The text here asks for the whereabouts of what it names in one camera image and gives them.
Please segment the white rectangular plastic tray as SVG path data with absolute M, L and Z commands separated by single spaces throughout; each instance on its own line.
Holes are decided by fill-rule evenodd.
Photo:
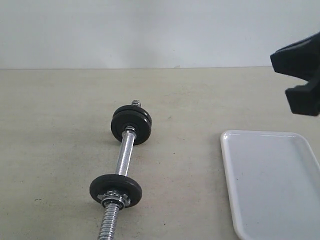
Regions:
M 227 130 L 220 144 L 241 240 L 319 239 L 320 165 L 302 135 Z

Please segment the chrome threaded dumbbell bar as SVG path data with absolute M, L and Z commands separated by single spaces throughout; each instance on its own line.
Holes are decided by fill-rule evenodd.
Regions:
M 134 110 L 139 113 L 142 113 L 149 119 L 152 125 L 152 118 L 150 114 L 141 107 L 141 102 L 139 100 L 133 100 L 130 105 L 123 105 L 117 108 L 113 113 L 113 116 L 124 110 Z M 130 166 L 132 151 L 133 151 L 133 147 L 135 146 L 134 145 L 135 138 L 136 138 L 136 135 L 132 130 L 126 130 L 123 133 L 116 170 L 114 174 L 128 177 L 128 170 Z M 122 209 L 119 209 L 116 204 L 109 204 L 107 207 L 104 207 L 104 214 L 101 220 L 98 237 L 97 237 L 98 240 L 114 239 L 117 220 L 118 220 L 118 214 L 121 210 Z

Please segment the black weight plate far end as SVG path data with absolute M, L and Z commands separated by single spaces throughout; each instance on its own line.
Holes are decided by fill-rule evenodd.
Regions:
M 135 134 L 134 145 L 140 145 L 149 139 L 152 124 L 142 113 L 135 110 L 124 110 L 113 116 L 110 129 L 119 142 L 122 141 L 125 131 L 133 131 Z

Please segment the chrome spinlock collar nut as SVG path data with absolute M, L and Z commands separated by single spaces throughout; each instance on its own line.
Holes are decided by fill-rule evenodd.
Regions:
M 129 196 L 120 190 L 108 190 L 106 193 L 99 194 L 97 198 L 105 208 L 110 204 L 116 204 L 121 210 L 129 207 L 131 204 Z

